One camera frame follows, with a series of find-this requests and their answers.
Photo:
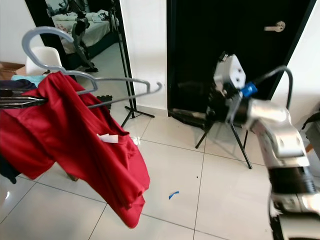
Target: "white chair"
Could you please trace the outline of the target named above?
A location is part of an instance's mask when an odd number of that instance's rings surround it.
[[[59,52],[57,49],[49,46],[36,46],[33,47],[32,52],[40,60],[40,62],[51,66],[62,66],[60,61]],[[34,64],[34,62],[27,57],[25,63],[25,73],[27,76],[42,75],[48,69],[44,69]]]

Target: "red fabric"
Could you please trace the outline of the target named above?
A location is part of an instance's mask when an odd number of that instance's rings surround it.
[[[0,152],[14,168],[31,179],[54,162],[86,181],[124,221],[134,228],[149,188],[145,162],[131,140],[92,94],[71,77],[52,73],[27,95],[48,103],[0,112]],[[99,135],[118,135],[119,143],[102,142]]]

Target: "wall baseboard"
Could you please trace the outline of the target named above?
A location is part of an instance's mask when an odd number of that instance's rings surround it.
[[[151,114],[155,116],[161,116],[161,117],[168,116],[168,111],[166,109],[154,108],[149,106],[140,106],[140,105],[136,105],[136,109],[146,114]]]

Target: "cardboard box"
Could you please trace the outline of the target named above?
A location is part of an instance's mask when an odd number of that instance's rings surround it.
[[[26,67],[23,64],[0,62],[0,80],[10,80],[13,75],[26,75]]]

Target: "bed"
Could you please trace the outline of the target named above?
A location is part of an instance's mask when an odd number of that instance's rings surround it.
[[[99,16],[101,13],[108,12],[105,10],[100,10],[98,12],[89,12],[85,16],[88,18],[90,23],[89,28],[85,30],[83,36],[83,42],[88,47],[90,57],[93,58],[103,50],[110,47],[112,44],[116,43],[118,40],[118,35],[115,29],[115,22],[112,21],[113,30],[109,21],[94,22],[93,17]],[[58,14],[52,17],[54,25],[68,34],[71,35],[73,25],[76,23],[77,15],[75,13]],[[67,59],[69,62],[68,69],[75,69],[79,67],[82,63],[80,57],[76,53],[75,47],[72,42],[68,42],[66,39],[61,39],[64,51],[67,54]]]

